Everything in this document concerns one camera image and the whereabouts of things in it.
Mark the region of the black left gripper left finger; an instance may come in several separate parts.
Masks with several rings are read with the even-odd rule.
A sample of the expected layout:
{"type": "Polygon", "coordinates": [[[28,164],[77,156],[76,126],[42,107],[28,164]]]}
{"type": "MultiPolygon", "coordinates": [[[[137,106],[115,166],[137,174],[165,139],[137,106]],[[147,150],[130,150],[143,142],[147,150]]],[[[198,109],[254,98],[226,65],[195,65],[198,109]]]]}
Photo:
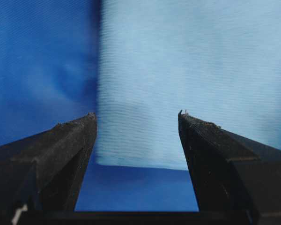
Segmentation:
{"type": "Polygon", "coordinates": [[[20,209],[73,211],[97,136],[94,113],[0,146],[0,225],[20,209]]]}

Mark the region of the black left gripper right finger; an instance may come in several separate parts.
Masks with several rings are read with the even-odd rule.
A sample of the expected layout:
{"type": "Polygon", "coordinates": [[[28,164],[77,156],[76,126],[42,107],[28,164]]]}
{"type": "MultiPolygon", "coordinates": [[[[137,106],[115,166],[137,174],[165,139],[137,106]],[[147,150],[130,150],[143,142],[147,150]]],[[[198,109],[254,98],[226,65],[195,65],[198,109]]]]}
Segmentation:
{"type": "Polygon", "coordinates": [[[281,150],[186,112],[178,133],[199,212],[193,225],[281,225],[281,150]]]}

